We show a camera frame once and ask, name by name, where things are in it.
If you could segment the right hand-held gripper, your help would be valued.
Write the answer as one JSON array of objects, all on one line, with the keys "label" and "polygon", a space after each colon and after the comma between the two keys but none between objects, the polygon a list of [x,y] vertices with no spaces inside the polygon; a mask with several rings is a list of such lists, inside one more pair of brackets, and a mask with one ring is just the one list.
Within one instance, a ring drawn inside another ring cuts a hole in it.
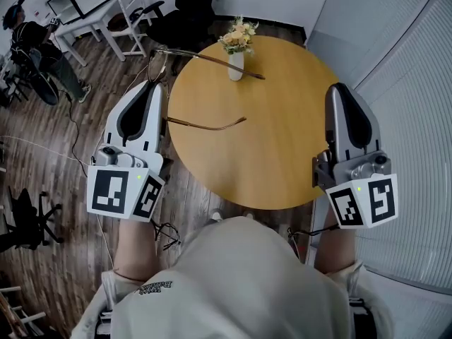
[{"label": "right hand-held gripper", "polygon": [[312,160],[313,186],[324,191],[339,228],[373,228],[398,217],[398,180],[379,150],[376,117],[344,83],[325,96],[326,150]]}]

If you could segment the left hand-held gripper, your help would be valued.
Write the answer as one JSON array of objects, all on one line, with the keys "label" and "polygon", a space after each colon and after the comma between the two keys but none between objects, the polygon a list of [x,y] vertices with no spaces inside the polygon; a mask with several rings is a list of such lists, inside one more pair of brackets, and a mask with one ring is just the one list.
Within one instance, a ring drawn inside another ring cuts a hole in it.
[{"label": "left hand-held gripper", "polygon": [[144,81],[112,108],[105,143],[88,167],[87,211],[98,215],[150,222],[165,181],[159,176],[158,153],[163,91]]}]

